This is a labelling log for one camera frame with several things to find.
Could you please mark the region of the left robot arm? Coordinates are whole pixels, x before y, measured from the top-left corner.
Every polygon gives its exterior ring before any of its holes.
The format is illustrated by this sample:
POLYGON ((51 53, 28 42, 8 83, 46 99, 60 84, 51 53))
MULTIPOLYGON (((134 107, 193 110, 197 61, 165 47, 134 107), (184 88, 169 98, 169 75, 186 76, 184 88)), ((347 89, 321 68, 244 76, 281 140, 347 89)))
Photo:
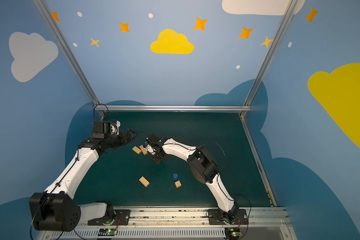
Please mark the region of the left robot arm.
POLYGON ((75 193, 89 169, 107 149, 118 149, 134 138, 132 131, 126 130, 119 134, 83 140, 73 159, 57 179, 42 193, 31 196, 31 229, 71 232, 84 222, 112 224, 115 213, 110 202, 79 206, 74 201, 75 193))

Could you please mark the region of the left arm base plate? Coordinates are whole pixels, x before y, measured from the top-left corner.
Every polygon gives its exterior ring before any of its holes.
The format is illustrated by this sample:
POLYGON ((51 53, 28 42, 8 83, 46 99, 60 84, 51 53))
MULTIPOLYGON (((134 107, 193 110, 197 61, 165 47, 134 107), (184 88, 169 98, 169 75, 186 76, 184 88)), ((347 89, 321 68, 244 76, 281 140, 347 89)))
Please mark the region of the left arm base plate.
POLYGON ((113 209, 102 218, 88 221, 88 226, 126 226, 130 219, 130 210, 113 209))

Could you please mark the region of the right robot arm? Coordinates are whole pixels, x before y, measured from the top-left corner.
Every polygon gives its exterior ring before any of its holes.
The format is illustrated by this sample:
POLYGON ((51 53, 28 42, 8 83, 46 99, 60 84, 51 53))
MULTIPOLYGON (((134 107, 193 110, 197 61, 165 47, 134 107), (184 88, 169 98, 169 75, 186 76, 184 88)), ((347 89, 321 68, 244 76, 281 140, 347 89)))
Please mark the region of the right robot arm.
POLYGON ((239 205, 229 194, 221 179, 218 164, 205 146, 193 147, 175 141, 172 138, 161 139, 155 134, 146 137, 145 147, 152 155, 151 160, 160 164, 168 155, 187 162, 196 180, 205 184, 218 204, 218 213, 226 223, 233 223, 239 211, 239 205))

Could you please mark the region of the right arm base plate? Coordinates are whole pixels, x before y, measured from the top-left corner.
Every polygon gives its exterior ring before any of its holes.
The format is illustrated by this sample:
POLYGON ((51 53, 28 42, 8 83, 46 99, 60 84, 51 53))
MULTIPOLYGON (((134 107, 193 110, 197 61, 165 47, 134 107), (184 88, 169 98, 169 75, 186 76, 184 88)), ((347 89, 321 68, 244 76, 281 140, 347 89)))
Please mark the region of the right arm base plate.
POLYGON ((249 223, 245 209, 239 209, 233 216, 229 216, 220 209, 210 209, 207 210, 207 217, 210 225, 247 225, 249 223))

